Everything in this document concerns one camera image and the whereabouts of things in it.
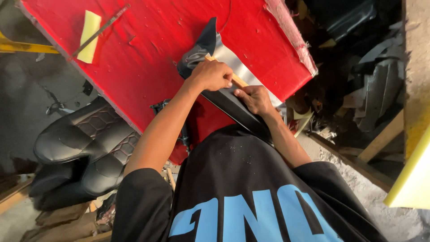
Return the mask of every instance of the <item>red covered board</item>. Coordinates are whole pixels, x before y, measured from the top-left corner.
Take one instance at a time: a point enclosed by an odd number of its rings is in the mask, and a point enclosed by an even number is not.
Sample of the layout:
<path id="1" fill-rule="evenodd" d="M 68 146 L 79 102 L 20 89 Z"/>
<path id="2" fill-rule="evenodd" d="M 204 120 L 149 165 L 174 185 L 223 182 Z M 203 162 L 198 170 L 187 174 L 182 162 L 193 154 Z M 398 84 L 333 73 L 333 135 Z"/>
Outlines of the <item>red covered board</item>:
<path id="1" fill-rule="evenodd" d="M 285 9 L 269 12 L 273 2 Z M 281 101 L 312 78 L 299 61 L 298 49 L 305 44 L 295 42 L 294 48 L 285 34 L 285 26 L 293 26 L 293 39 L 300 37 L 280 0 L 22 0 L 20 7 L 68 57 L 80 45 L 85 10 L 100 15 L 104 24 L 126 3 L 131 7 L 99 37 L 93 63 L 71 62 L 140 131 L 154 118 L 149 105 L 172 98 L 182 85 L 176 62 L 214 16 L 224 45 Z M 188 117 L 192 143 L 232 123 L 200 96 Z M 184 147 L 177 148 L 171 156 L 175 163 L 186 157 Z"/>

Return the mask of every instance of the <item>yellow metal frame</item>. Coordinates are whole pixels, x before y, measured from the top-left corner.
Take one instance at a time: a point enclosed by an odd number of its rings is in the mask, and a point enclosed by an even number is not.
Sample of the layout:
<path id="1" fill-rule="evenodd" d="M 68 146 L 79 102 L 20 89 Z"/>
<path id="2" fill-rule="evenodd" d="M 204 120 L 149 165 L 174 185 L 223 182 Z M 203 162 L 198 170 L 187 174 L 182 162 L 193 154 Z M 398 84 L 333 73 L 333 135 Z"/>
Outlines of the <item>yellow metal frame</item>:
<path id="1" fill-rule="evenodd" d="M 6 38 L 0 31 L 0 53 L 15 53 L 15 51 L 58 54 L 54 46 L 15 42 Z"/>

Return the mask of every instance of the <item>black vinyl upholstery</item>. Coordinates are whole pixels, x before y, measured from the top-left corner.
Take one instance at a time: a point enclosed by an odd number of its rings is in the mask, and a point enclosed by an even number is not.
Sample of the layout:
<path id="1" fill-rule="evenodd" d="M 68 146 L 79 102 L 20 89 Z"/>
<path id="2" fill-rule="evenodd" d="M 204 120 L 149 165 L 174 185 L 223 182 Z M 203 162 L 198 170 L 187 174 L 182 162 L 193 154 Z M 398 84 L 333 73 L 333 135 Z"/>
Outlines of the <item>black vinyl upholstery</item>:
<path id="1" fill-rule="evenodd" d="M 34 145 L 43 164 L 29 193 L 36 209 L 91 201 L 115 189 L 139 138 L 102 98 L 52 123 Z"/>

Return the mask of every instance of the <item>yellow foam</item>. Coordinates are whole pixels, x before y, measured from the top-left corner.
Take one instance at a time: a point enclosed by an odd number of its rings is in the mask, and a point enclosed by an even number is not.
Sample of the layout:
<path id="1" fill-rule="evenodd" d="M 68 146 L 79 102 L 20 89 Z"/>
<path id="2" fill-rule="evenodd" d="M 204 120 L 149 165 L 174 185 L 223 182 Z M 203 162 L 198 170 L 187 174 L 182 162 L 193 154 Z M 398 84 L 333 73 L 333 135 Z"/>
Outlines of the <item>yellow foam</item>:
<path id="1" fill-rule="evenodd" d="M 430 209 L 430 126 L 384 200 L 388 207 Z"/>
<path id="2" fill-rule="evenodd" d="M 83 25 L 83 31 L 80 41 L 81 45 L 100 29 L 100 23 L 100 16 L 91 11 L 85 10 L 85 22 Z M 95 48 L 97 47 L 97 40 L 98 36 L 93 41 L 91 41 L 89 45 L 87 45 L 81 52 L 79 52 L 77 59 L 85 63 L 92 63 Z"/>

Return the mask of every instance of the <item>black t-shirt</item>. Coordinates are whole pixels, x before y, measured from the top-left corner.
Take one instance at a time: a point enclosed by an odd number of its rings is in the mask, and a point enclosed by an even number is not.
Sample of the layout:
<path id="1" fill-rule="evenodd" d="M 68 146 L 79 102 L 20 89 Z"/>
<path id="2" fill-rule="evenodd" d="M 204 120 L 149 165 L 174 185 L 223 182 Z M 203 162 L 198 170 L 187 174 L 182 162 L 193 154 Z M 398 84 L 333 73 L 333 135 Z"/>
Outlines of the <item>black t-shirt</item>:
<path id="1" fill-rule="evenodd" d="M 236 125 L 209 135 L 181 166 L 175 193 L 154 169 L 128 174 L 113 242 L 386 241 L 329 162 L 290 169 Z"/>

